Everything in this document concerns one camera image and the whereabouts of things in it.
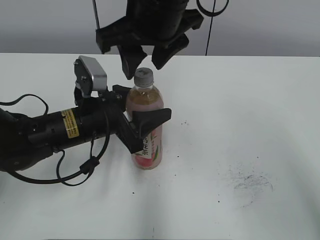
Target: robotic arm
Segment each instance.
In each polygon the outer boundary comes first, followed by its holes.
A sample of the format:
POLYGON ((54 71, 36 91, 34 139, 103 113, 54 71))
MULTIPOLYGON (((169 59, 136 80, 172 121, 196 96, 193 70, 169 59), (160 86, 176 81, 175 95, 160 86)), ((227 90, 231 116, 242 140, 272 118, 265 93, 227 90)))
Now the robotic arm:
MULTIPOLYGON (((102 53, 117 46, 122 60, 122 69, 131 79, 139 64, 147 56, 142 45, 154 46, 152 62, 161 69, 169 59, 183 48, 189 40, 185 32, 200 28, 203 17, 196 10, 186 10, 189 0, 128 0, 126 16, 109 26, 100 28, 98 12, 96 42, 102 53)), ((220 12, 208 12, 197 0, 199 9, 214 17, 220 12)), ((111 134, 116 134, 130 153, 143 149, 143 139, 155 128, 171 118, 169 108, 132 113, 128 121, 123 112, 130 88, 107 86, 107 74, 95 58, 79 56, 74 62, 76 84, 74 99, 77 107, 48 113, 44 100, 33 94, 25 94, 12 102, 0 102, 0 106, 12 106, 25 97, 36 97, 45 105, 42 116, 28 117, 20 113, 4 111, 0 108, 0 171, 32 184, 56 184, 77 186, 85 182, 99 164, 105 153, 111 134), (93 156, 94 141, 105 138, 101 152, 93 156), (65 157, 65 149, 91 142, 89 159, 79 171, 66 177, 60 176, 60 165, 65 157), (37 162, 62 153, 56 166, 56 179, 39 180, 23 176, 17 171, 32 167, 37 162), (78 184, 66 181, 85 174, 87 178, 78 184)))

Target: gray wall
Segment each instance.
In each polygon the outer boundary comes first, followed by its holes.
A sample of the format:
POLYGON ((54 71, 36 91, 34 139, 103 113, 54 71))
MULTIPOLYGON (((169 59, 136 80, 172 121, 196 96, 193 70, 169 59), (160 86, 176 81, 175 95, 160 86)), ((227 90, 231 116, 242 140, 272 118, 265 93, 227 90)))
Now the gray wall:
MULTIPOLYGON (((226 0, 217 0, 222 8, 226 0)), ((212 9, 213 0, 201 0, 212 9)), ((97 0, 101 26, 125 15, 126 0, 97 0)), ((190 0, 188 8, 196 8, 190 0)), ((320 0, 230 0, 213 19, 209 55, 320 56, 320 0)), ((189 31, 183 55, 204 55, 210 26, 189 31)), ((99 53, 91 0, 0 0, 0 52, 99 53)))

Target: black cylinder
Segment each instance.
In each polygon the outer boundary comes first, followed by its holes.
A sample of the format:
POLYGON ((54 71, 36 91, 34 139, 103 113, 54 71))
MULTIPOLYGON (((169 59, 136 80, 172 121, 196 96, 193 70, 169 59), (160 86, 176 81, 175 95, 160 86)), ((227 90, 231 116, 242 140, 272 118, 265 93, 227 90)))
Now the black cylinder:
POLYGON ((133 17, 137 29, 158 40, 172 38, 180 25, 189 0, 138 0, 133 17))
POLYGON ((81 114, 79 107, 35 117, 28 139, 35 146, 49 145, 53 150, 67 149, 106 135, 107 121, 98 107, 81 114))

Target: plastic bottle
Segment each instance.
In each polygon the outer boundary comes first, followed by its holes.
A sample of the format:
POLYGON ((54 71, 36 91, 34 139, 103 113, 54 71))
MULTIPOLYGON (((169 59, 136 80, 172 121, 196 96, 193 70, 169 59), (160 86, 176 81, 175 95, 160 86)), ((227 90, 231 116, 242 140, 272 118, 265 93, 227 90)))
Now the plastic bottle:
MULTIPOLYGON (((132 118, 132 111, 153 111, 164 108, 159 90, 154 86, 151 69, 138 68, 134 75, 135 86, 126 99, 126 111, 132 118)), ((162 126, 157 127, 143 140, 143 150, 131 155, 133 162, 141 169, 154 169, 162 159, 162 126)))

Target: smudge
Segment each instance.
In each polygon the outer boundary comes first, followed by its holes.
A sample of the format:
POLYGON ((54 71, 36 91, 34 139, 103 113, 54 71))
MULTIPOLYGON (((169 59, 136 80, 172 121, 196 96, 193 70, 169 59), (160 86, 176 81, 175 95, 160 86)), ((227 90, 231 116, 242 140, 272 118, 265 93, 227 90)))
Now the smudge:
POLYGON ((237 184, 233 187, 234 193, 243 201, 242 208, 246 208, 260 198, 263 192, 273 192, 273 186, 269 180, 261 174, 251 174, 237 178, 237 184))
POLYGON ((234 189, 249 189, 253 187, 266 185, 270 185, 268 179, 266 179, 264 176, 255 176, 252 174, 244 177, 243 182, 236 185, 234 189))

